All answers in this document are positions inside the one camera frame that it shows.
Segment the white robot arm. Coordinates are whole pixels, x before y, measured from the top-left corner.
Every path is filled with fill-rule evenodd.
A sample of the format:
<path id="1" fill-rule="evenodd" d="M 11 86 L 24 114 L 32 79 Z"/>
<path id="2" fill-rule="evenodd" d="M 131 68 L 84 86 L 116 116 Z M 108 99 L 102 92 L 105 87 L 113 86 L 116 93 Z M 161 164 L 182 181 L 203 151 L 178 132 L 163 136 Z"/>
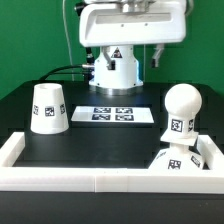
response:
<path id="1" fill-rule="evenodd" d="M 79 41 L 100 49 L 90 88 L 108 95 L 141 88 L 134 47 L 153 44 L 152 66 L 157 67 L 164 46 L 185 38 L 193 7 L 194 0 L 84 0 Z"/>

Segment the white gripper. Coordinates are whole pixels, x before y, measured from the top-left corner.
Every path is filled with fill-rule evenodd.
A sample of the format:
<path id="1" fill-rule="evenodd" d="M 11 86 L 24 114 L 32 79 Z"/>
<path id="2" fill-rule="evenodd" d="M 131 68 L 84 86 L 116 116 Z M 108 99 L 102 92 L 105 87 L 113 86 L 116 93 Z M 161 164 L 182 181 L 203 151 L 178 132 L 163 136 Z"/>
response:
<path id="1" fill-rule="evenodd" d="M 86 0 L 81 12 L 79 41 L 85 47 L 157 44 L 151 66 L 159 67 L 164 43 L 186 35 L 186 0 Z M 105 67 L 116 62 L 102 48 Z"/>

